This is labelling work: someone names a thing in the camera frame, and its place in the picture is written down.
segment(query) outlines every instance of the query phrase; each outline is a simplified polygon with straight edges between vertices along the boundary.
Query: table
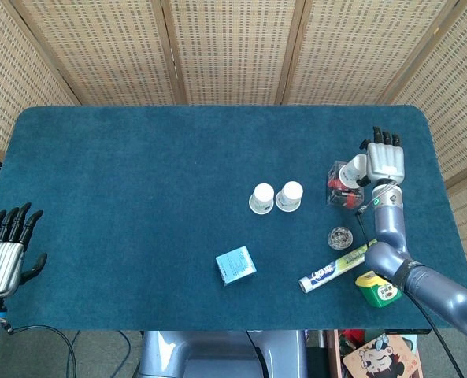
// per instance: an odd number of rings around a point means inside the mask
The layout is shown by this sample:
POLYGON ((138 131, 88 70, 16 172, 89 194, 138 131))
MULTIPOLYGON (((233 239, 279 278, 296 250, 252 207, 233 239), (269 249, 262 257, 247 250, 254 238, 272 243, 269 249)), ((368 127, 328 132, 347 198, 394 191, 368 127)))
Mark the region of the table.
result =
MULTIPOLYGON (((408 246, 467 287, 467 264, 424 115, 412 106, 45 106, 17 120, 0 209, 44 216, 25 265, 41 275, 8 301, 14 326, 80 329, 426 328, 406 298, 369 306, 354 271, 304 294, 298 279, 336 259, 326 172, 379 126, 402 137, 408 246), (258 216, 254 186, 304 188, 294 213, 258 216), (246 245, 258 271, 223 286, 219 254, 246 245)), ((366 190, 371 196, 371 188, 366 190)), ((365 217, 373 238, 372 214, 365 217)))

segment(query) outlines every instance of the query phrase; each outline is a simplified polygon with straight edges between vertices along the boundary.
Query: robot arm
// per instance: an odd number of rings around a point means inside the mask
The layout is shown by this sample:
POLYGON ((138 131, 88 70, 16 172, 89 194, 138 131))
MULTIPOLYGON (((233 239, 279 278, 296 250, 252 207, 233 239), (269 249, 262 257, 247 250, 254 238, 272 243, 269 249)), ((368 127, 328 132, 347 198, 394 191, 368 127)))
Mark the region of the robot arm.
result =
POLYGON ((4 306, 8 298, 17 288, 37 276, 46 264, 47 254, 42 254, 34 267, 21 272, 24 252, 32 237, 37 220, 43 215, 42 210, 32 214, 25 222, 30 203, 14 208, 8 213, 0 212, 0 334, 2 329, 9 329, 6 321, 7 309, 4 306))
POLYGON ((402 190, 398 186, 404 179, 402 148, 397 135, 393 137, 394 146, 388 132, 383 140, 380 135, 375 128, 375 142, 365 140, 361 145, 368 148, 368 179, 359 183, 371 181, 375 185, 373 205, 378 241, 366 252, 365 263, 467 336, 467 289, 414 261, 408 252, 402 190))

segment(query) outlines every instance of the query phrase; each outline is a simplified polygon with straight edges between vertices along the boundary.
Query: red object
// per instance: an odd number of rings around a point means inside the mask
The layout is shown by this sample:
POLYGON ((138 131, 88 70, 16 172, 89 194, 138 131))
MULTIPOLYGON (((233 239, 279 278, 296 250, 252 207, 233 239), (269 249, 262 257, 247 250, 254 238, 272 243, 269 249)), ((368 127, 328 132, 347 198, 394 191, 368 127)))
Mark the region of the red object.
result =
POLYGON ((345 207, 347 207, 348 209, 353 209, 355 206, 356 206, 356 195, 353 193, 349 193, 347 195, 345 207))
POLYGON ((342 335, 356 347, 365 345, 365 334, 364 329, 346 329, 342 332, 342 335))
POLYGON ((340 179, 331 179, 328 181, 328 187, 332 187, 334 189, 340 189, 341 191, 346 191, 349 188, 342 184, 340 179))

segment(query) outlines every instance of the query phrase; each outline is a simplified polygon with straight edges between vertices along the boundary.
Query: black cable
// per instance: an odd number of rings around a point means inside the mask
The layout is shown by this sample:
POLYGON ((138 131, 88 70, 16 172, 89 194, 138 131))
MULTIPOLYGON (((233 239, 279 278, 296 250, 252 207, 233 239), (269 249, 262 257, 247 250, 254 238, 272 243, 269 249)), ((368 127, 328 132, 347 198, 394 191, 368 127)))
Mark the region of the black cable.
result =
POLYGON ((358 218, 359 225, 361 226, 362 235, 365 237, 366 246, 369 248, 369 239, 366 236, 365 225, 362 223, 361 213, 357 212, 356 217, 358 218))
POLYGON ((124 340, 126 341, 127 345, 128 345, 128 353, 126 353, 126 356, 124 356, 123 358, 123 361, 119 364, 119 366, 117 367, 116 370, 114 370, 113 372, 113 375, 110 376, 110 378, 114 378, 120 371, 121 369, 123 368, 124 364, 126 363, 126 361, 128 360, 128 357, 130 357, 130 353, 132 352, 132 344, 130 343, 130 340, 128 339, 128 337, 122 332, 122 331, 118 331, 118 333, 120 335, 123 336, 124 340))
POLYGON ((265 356, 263 356, 261 348, 254 344, 254 341, 252 341, 252 338, 250 337, 249 331, 246 331, 246 334, 250 340, 250 343, 252 344, 252 347, 254 348, 254 351, 256 352, 256 355, 258 356, 259 363, 261 364, 261 370, 263 371, 263 378, 270 378, 270 375, 268 374, 268 367, 266 366, 265 356))
POLYGON ((69 353, 72 357, 72 378, 76 378, 77 376, 77 364, 76 364, 76 355, 74 354, 74 349, 72 348, 72 344, 70 343, 69 339, 67 339, 67 336, 65 336, 63 333, 58 331, 56 328, 50 327, 49 325, 27 325, 24 327, 19 327, 19 328, 9 328, 8 333, 10 335, 14 335, 16 333, 20 333, 23 331, 27 331, 29 329, 36 329, 36 328, 41 328, 41 329, 47 329, 48 331, 52 331, 59 335, 63 341, 67 344, 67 347, 69 348, 69 353))
POLYGON ((459 365, 457 364, 457 362, 455 361, 455 358, 454 356, 452 355, 452 353, 450 352, 450 350, 448 349, 448 346, 447 346, 447 343, 445 343, 445 340, 443 339, 443 337, 441 336, 441 334, 439 333, 439 330, 438 328, 436 327, 436 325, 434 324, 434 322, 432 321, 431 317, 429 316, 429 314, 425 311, 424 307, 422 307, 422 305, 408 292, 408 291, 405 291, 405 295, 411 299, 411 301, 413 302, 413 304, 415 306, 417 306, 417 308, 421 311, 422 315, 424 315, 425 319, 428 321, 429 325, 431 325, 431 328, 432 330, 435 332, 436 334, 436 337, 438 338, 439 342, 441 343, 443 349, 445 350, 445 352, 447 352, 447 356, 448 358, 450 359, 450 362, 452 362, 452 365, 454 366, 454 369, 455 371, 457 372, 457 375, 459 376, 459 378, 464 378, 464 376, 462 375, 462 371, 459 369, 459 365))
MULTIPOLYGON (((76 334, 74 335, 74 338, 72 339, 72 342, 70 343, 70 345, 72 345, 72 348, 74 349, 74 343, 76 342, 77 340, 77 336, 79 336, 79 334, 81 333, 81 331, 77 331, 76 334)), ((66 378, 69 378, 69 363, 70 363, 70 352, 69 354, 67 355, 67 370, 65 372, 65 376, 66 378)))

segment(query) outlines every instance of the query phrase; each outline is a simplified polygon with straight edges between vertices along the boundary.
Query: floor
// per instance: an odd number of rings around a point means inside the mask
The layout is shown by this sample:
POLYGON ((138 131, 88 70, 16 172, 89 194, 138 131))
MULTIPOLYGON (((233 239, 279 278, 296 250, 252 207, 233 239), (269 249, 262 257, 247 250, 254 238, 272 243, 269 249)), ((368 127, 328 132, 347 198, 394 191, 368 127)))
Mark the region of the floor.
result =
MULTIPOLYGON (((65 334, 72 339, 75 332, 65 334)), ((132 378, 141 353, 141 335, 126 331, 132 352, 118 378, 132 378)), ((443 329, 442 335, 467 376, 467 338, 454 329, 443 329)), ((439 378, 457 376, 438 339, 419 336, 418 345, 424 376, 439 378)), ((65 377, 67 346, 54 333, 31 330, 17 335, 4 335, 0 343, 0 378, 65 377)), ((115 331, 81 332, 74 344, 77 376, 110 377, 128 352, 126 340, 115 331)))

